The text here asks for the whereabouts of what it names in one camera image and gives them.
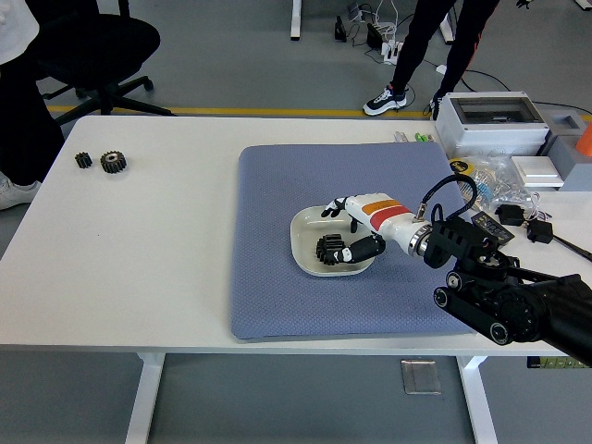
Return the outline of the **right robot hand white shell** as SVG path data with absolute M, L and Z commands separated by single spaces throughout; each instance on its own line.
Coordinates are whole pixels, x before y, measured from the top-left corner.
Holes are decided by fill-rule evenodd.
M 396 241 L 408 254 L 418 231 L 427 226 L 417 221 L 415 215 L 399 201 L 385 193 L 358 194 L 332 201 L 321 217 L 336 217 L 346 211 L 351 217 L 351 232 L 359 225 L 367 227 L 372 234 L 346 246 L 337 235 L 326 235 L 317 242 L 317 258 L 325 265 L 356 264 L 382 254 L 386 241 Z

